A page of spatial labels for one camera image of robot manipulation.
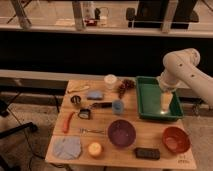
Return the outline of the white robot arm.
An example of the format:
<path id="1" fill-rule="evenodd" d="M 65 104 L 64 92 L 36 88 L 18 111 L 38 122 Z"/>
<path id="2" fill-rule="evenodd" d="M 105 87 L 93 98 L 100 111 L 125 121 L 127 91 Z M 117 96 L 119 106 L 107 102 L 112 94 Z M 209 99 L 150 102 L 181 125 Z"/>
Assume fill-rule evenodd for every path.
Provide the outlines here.
<path id="1" fill-rule="evenodd" d="M 164 71 L 157 77 L 163 92 L 174 92 L 180 82 L 190 87 L 204 102 L 213 107 L 213 77 L 197 68 L 200 53 L 187 48 L 167 53 L 163 57 Z"/>

